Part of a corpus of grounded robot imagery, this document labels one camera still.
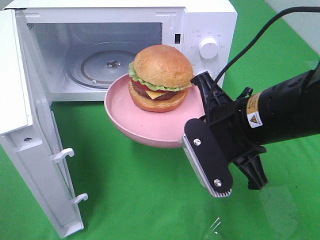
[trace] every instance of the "pink bowl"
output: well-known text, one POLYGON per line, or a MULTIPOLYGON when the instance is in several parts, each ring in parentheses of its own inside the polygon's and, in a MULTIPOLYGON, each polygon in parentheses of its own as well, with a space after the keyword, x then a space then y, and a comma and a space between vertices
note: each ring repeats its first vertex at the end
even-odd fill
POLYGON ((149 112, 132 101, 128 74, 117 79, 108 89, 104 106, 113 124, 127 137, 148 146, 180 148, 185 123, 205 114, 196 86, 189 90, 184 102, 168 112, 149 112))

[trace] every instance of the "yellow warning sticker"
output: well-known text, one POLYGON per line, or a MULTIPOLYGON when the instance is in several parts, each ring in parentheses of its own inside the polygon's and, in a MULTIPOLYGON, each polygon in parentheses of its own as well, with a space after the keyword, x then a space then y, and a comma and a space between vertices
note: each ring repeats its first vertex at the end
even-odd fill
POLYGON ((261 92, 251 96, 246 104, 246 117, 251 128, 257 128, 263 125, 258 110, 260 94, 261 92))

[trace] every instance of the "open microwave door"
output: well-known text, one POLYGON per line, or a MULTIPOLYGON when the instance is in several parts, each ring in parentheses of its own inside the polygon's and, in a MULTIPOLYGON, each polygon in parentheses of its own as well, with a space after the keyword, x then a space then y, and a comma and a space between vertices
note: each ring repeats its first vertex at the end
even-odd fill
POLYGON ((42 89, 39 59, 32 56, 26 20, 0 11, 0 144, 61 238, 84 228, 56 121, 42 89))

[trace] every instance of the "white microwave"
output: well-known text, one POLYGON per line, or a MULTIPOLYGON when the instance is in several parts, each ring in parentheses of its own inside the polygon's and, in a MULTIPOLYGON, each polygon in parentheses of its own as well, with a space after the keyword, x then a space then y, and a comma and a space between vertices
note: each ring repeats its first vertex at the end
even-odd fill
POLYGON ((180 50, 194 74, 227 64, 228 0, 15 0, 0 11, 0 143, 61 238, 84 228, 50 105, 102 101, 142 49, 180 50))

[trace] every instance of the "lettuce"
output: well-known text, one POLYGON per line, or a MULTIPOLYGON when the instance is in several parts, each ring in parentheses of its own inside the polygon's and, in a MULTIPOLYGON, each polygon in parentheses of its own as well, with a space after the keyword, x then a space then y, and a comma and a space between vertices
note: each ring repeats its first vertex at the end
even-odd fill
POLYGON ((156 91, 156 90, 163 90, 163 91, 171 91, 171 92, 178 92, 181 91, 183 89, 189 88, 191 87, 191 83, 189 83, 188 85, 185 86, 178 86, 178 87, 165 87, 165 86, 156 86, 153 85, 147 81, 144 81, 143 79, 141 79, 140 77, 138 77, 135 69, 134 69, 134 62, 131 62, 129 64, 129 76, 132 78, 133 81, 135 82, 140 82, 142 85, 147 86, 149 89, 156 91))

